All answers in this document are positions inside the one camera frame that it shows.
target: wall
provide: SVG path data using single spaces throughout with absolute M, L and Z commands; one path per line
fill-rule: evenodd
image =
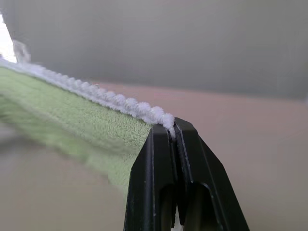
M 307 0 L 1 1 L 11 2 L 9 30 L 33 61 L 78 78 L 290 98 L 308 92 Z

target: green towel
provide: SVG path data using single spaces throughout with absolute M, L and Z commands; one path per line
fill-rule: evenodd
M 127 196 L 151 125 L 0 66 L 0 120 L 108 176 Z

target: beige surface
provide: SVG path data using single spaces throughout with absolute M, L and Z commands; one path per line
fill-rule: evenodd
M 104 86 L 192 122 L 225 166 L 252 231 L 307 229 L 306 105 Z M 5 136 L 0 143 L 1 230 L 122 229 L 125 205 L 106 178 L 44 147 Z

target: white crocheted edge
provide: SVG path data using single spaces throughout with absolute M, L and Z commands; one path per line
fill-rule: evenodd
M 133 98 L 126 98 L 121 94 L 117 95 L 112 91 L 107 91 L 106 89 L 99 88 L 88 82 L 83 82 L 73 77 L 53 72 L 40 65 L 30 63 L 15 64 L 0 58 L 0 66 L 45 80 L 48 83 L 75 93 L 94 103 L 142 119 L 148 124 L 161 124 L 168 129 L 173 138 L 175 137 L 173 128 L 174 116 L 165 113 L 161 107 L 151 107 L 146 102 L 139 103 Z

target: gray wall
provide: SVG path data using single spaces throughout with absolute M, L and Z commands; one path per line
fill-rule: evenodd
M 0 1 L 32 60 L 74 77 L 297 98 L 308 92 L 308 0 Z

